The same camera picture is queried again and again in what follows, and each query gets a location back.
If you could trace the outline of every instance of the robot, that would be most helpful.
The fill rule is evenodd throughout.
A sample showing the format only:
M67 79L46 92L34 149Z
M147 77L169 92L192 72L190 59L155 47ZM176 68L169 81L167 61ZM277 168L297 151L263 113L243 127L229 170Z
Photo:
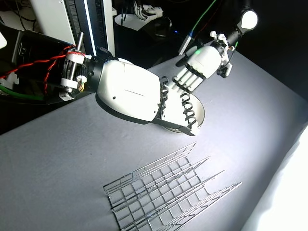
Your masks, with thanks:
M171 130L196 135L200 122L196 118L192 101L193 91L214 73L227 77L232 69L227 51L247 31L257 25L257 14L246 9L239 23L227 36L212 31L214 41L199 48L181 61L182 69L168 83L151 72L126 60L113 57L102 47L97 47L97 56L81 51L83 33L77 45L32 32L18 31L0 22L0 93L12 94L12 74L18 78L41 81L44 97L33 102L53 103L69 101L81 92L96 94L98 105L108 113L135 123L155 123ZM187 41L181 50L186 48Z

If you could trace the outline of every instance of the table surface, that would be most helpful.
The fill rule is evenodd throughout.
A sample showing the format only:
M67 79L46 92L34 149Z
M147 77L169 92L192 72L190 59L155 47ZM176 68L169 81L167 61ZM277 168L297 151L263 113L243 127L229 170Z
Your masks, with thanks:
M150 70L172 77L176 57ZM189 159L210 155L201 178L226 170L209 191L243 182L182 230L239 230L307 121L307 103L235 53L227 79L196 91L206 111L200 134L113 117L90 95L0 137L0 229L117 230L102 186L197 141Z

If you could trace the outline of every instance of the metal wire rack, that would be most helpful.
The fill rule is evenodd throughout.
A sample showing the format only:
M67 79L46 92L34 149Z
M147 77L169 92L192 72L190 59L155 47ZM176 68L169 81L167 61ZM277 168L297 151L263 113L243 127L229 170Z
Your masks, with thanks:
M191 164L196 143L137 169L103 188L122 231L175 231L241 183L209 193L195 170L209 157Z

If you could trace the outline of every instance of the black coiled spring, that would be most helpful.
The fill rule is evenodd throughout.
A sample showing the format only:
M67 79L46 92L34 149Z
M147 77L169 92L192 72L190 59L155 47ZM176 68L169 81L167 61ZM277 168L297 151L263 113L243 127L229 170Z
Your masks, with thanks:
M162 77L162 96L161 96L161 114L164 113L164 109L166 108L166 101L168 99L169 89L167 83L169 82L166 76Z
M195 117L195 113L192 110L193 108L193 104L191 102L189 102L190 100L190 96L188 93L184 93L181 95L182 98L182 105L185 108L183 114L186 115L185 120L188 122L188 127L190 129L192 129L193 124L195 124L197 122L197 119Z

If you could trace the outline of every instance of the green cable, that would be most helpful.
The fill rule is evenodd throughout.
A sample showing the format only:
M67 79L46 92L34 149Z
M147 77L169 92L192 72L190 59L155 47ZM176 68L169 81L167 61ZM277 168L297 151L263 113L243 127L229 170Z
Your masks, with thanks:
M7 89L6 87L2 86L0 84L0 90L4 93L7 93L8 95L11 95L15 98L24 99L24 100L44 100L44 97L42 96L33 96L33 95L24 95L17 92L14 92L12 90Z
M209 7L207 8L206 11L204 11L204 13L200 16L200 18L198 19L197 23L193 26L191 33L193 33L193 31L195 30L196 26L198 25L198 23L201 21L201 19L203 18L203 16L208 12L208 10L212 7L212 5L216 2L216 0L214 0Z

